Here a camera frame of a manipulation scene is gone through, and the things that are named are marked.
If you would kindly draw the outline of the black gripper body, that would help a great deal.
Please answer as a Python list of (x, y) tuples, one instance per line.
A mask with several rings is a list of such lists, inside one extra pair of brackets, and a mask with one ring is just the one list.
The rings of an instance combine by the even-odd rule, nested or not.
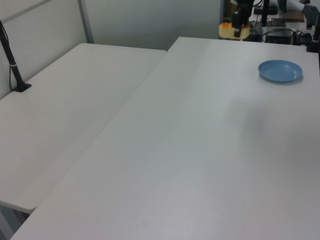
[(236, 0), (235, 2), (241, 10), (252, 11), (253, 0)]

